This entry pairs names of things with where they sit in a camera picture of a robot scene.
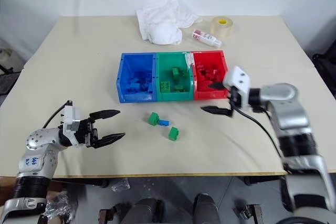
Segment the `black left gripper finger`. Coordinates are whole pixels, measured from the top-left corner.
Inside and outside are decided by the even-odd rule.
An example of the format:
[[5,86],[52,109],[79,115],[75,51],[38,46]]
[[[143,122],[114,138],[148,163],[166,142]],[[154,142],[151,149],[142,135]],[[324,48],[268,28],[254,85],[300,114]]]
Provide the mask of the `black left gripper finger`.
[[89,114],[89,121],[91,123],[94,123],[96,120],[108,119],[119,113],[120,113],[119,110],[102,110],[102,111],[92,112]]
[[101,147],[113,144],[114,142],[118,141],[124,136],[125,136],[125,133],[115,133],[115,134],[104,136],[103,138],[95,141],[95,148],[101,148]]

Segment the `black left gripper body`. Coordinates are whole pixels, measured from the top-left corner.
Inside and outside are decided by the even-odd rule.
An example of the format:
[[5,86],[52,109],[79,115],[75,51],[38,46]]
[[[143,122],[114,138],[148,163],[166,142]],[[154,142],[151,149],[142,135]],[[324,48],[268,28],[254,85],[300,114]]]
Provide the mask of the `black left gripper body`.
[[95,120],[87,118],[81,120],[79,127],[75,132],[75,138],[79,144],[84,144],[86,147],[98,148],[98,131],[94,128]]

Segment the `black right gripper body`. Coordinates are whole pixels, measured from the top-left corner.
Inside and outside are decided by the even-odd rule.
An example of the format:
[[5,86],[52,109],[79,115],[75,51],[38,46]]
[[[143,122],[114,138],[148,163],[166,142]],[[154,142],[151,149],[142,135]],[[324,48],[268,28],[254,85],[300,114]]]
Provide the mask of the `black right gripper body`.
[[242,107],[242,99],[238,91],[236,87],[231,87],[228,93],[229,104],[232,109],[240,109]]

